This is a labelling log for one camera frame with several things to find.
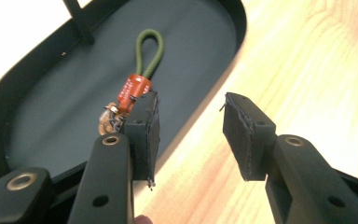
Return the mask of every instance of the red cord stopper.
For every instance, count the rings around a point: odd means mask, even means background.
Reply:
[[[138,97],[152,90],[152,82],[146,77],[132,74],[117,97],[118,110],[130,113]]]

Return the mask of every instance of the dark gray tray surface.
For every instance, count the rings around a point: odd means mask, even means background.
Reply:
[[[93,45],[68,52],[24,98],[6,148],[11,169],[39,166],[54,177],[88,159],[103,106],[134,73],[135,39],[147,28],[165,39],[152,78],[163,152],[238,50],[233,21],[217,1],[134,0],[119,9],[94,31]],[[145,64],[155,50],[146,40]]]

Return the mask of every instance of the green elastic loop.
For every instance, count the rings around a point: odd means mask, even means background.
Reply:
[[[148,37],[154,37],[157,40],[158,49],[152,62],[142,73],[142,67],[143,67],[142,44]],[[139,74],[143,77],[146,77],[147,79],[150,79],[153,76],[153,73],[156,70],[159,62],[161,61],[163,52],[164,52],[164,41],[162,39],[161,34],[158,31],[152,29],[143,30],[138,35],[138,38],[136,39],[136,46],[135,46],[136,74]]]

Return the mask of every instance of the black clamp jaw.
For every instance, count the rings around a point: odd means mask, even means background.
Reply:
[[[138,99],[120,133],[96,139],[80,183],[69,189],[51,183],[43,168],[1,177],[0,223],[133,223],[132,181],[154,186],[158,121],[158,94],[151,91]]]
[[[308,140],[275,134],[249,98],[228,92],[223,133],[246,181],[264,181],[277,223],[357,223],[358,179],[334,170]]]

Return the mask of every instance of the wooden surface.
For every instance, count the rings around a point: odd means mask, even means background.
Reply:
[[[158,161],[154,190],[135,191],[135,213],[157,224],[273,223],[264,182],[241,179],[222,134],[227,91],[358,177],[358,0],[242,2],[241,51]]]

